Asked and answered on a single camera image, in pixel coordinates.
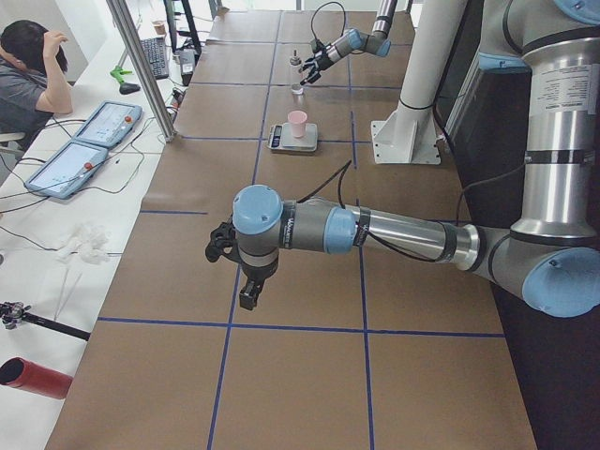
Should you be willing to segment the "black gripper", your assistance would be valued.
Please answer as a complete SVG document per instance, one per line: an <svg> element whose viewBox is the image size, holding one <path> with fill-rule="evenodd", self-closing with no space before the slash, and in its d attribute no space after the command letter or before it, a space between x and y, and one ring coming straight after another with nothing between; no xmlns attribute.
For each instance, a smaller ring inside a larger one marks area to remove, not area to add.
<svg viewBox="0 0 600 450"><path fill-rule="evenodd" d="M256 265L245 261L241 261L240 264L247 281L238 295L239 306L243 309L254 309L258 304L264 282L278 270L278 258L267 265Z"/></svg>
<svg viewBox="0 0 600 450"><path fill-rule="evenodd" d="M335 64L329 54L333 49L334 47L328 44L313 50L313 57L306 59L301 66L300 72L307 73L307 76L300 82L301 85L315 83L321 78L322 70L327 70Z"/></svg>

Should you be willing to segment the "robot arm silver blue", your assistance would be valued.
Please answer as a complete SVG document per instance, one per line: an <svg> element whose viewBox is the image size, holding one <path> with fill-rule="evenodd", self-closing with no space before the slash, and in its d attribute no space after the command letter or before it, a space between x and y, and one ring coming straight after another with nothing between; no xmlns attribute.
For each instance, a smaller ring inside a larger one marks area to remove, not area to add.
<svg viewBox="0 0 600 450"><path fill-rule="evenodd" d="M300 72L308 69L308 74L300 84L313 84L318 81L322 72L329 69L341 59L353 53L370 53L379 57L385 57L390 50L391 42L388 39L396 12L397 0L381 1L370 34L354 28L343 29L340 36L333 42L323 44L317 37L313 27L316 14L315 11L310 22L313 39L310 42L313 55L305 60Z"/></svg>
<svg viewBox="0 0 600 450"><path fill-rule="evenodd" d="M513 203L509 226L423 220L311 193L285 201L264 185L238 192L224 244L246 276L242 308L256 307L282 249L343 254L379 245L424 263L451 263L547 315L570 318L599 304L599 253L588 222L599 92L595 1L486 1L479 67L531 74L521 164L489 179L486 203Z"/></svg>

